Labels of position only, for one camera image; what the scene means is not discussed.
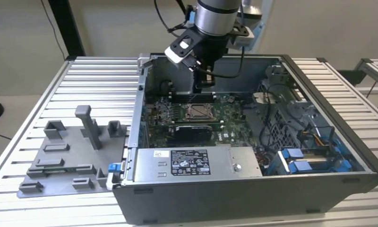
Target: warning label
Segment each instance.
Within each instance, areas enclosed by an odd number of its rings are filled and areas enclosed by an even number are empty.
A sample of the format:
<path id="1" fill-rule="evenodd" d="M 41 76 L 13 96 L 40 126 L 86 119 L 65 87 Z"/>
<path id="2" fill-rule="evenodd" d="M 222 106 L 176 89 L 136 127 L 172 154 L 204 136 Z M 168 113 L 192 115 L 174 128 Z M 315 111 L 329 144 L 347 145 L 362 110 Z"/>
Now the warning label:
<path id="1" fill-rule="evenodd" d="M 173 176 L 210 175 L 208 150 L 172 150 L 170 168 Z"/>

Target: gray 3d-printed holder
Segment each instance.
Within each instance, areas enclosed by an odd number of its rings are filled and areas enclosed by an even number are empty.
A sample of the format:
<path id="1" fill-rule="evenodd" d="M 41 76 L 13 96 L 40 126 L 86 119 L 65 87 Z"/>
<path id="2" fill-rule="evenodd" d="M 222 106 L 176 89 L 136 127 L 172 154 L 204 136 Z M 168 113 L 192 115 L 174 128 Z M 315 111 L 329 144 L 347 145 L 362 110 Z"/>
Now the gray 3d-printed holder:
<path id="1" fill-rule="evenodd" d="M 89 105 L 77 106 L 82 127 L 48 122 L 46 137 L 20 185 L 18 198 L 109 191 L 108 166 L 122 160 L 126 126 L 118 121 L 97 126 L 89 113 Z"/>

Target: sticker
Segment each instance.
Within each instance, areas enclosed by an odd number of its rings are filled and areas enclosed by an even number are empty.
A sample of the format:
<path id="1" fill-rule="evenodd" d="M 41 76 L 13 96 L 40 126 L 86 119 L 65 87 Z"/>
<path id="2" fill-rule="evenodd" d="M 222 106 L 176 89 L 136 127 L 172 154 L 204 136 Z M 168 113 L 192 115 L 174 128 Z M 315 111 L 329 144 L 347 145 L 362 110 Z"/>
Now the sticker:
<path id="1" fill-rule="evenodd" d="M 210 175 L 208 150 L 172 150 L 170 168 L 173 176 Z"/>
<path id="2" fill-rule="evenodd" d="M 169 150 L 154 150 L 153 156 L 154 157 L 169 157 Z"/>

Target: workbench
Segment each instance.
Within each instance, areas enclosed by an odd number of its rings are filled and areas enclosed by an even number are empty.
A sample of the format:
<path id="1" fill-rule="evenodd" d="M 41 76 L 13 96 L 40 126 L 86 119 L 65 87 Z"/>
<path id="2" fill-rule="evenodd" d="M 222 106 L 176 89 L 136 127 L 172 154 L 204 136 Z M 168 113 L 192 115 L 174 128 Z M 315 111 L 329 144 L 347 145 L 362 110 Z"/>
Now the workbench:
<path id="1" fill-rule="evenodd" d="M 378 109 L 327 62 L 293 59 L 335 111 L 378 157 Z M 112 192 L 18 199 L 16 192 L 36 157 L 49 120 L 80 126 L 77 105 L 90 105 L 98 125 L 133 117 L 137 58 L 78 57 L 65 61 L 0 157 L 0 226 L 129 226 Z M 378 226 L 378 187 L 349 196 L 327 213 L 166 226 Z"/>

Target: green circuit board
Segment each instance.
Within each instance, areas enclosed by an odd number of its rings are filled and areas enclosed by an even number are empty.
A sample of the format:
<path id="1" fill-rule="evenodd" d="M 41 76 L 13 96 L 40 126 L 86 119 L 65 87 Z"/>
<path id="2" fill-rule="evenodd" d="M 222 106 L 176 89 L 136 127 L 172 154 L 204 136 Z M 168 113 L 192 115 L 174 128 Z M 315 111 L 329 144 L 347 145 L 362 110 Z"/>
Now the green circuit board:
<path id="1" fill-rule="evenodd" d="M 154 105 L 157 111 L 149 114 L 149 145 L 153 148 L 255 146 L 255 140 L 241 111 L 241 103 L 230 95 L 217 95 L 213 103 L 190 104 L 194 109 L 188 112 L 188 104 L 170 104 L 164 101 Z M 173 125 L 206 125 L 213 128 L 212 139 L 196 144 L 169 144 L 169 127 Z"/>

